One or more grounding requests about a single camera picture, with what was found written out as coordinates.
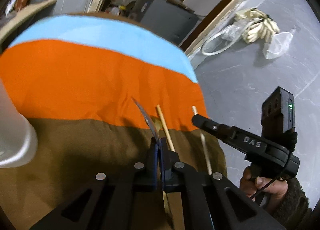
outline wooden stick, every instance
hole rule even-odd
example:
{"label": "wooden stick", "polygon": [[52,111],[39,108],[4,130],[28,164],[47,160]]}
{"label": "wooden stick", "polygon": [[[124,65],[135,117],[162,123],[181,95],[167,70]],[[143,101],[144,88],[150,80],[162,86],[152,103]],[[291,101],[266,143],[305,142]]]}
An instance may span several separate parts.
{"label": "wooden stick", "polygon": [[157,111],[158,111],[158,114],[159,114],[159,118],[160,118],[160,120],[162,122],[162,127],[163,127],[163,130],[164,130],[165,136],[167,137],[170,150],[175,152],[175,149],[174,149],[174,146],[173,146],[173,142],[171,140],[171,137],[170,137],[170,134],[169,134],[169,130],[168,130],[167,124],[165,122],[165,119],[164,119],[164,116],[163,116],[163,113],[161,111],[161,107],[160,107],[159,104],[157,105]]}
{"label": "wooden stick", "polygon": [[[163,125],[160,121],[160,119],[158,117],[152,117],[152,121],[155,124],[156,130],[158,132],[159,135],[159,131],[160,129],[163,128]],[[163,204],[164,204],[164,212],[166,215],[166,219],[168,221],[168,224],[170,225],[171,229],[174,229],[174,224],[173,224],[173,220],[172,220],[172,211],[170,208],[170,204],[169,204],[169,200],[168,200],[168,196],[167,193],[162,191],[162,197],[163,197]]]}
{"label": "wooden stick", "polygon": [[[194,115],[198,114],[197,108],[195,106],[192,107],[192,111]],[[209,158],[209,152],[208,152],[207,144],[205,142],[204,134],[202,132],[200,132],[200,138],[201,138],[202,148],[204,152],[205,163],[207,164],[208,173],[209,175],[211,175],[212,168],[211,168],[211,162]]]}

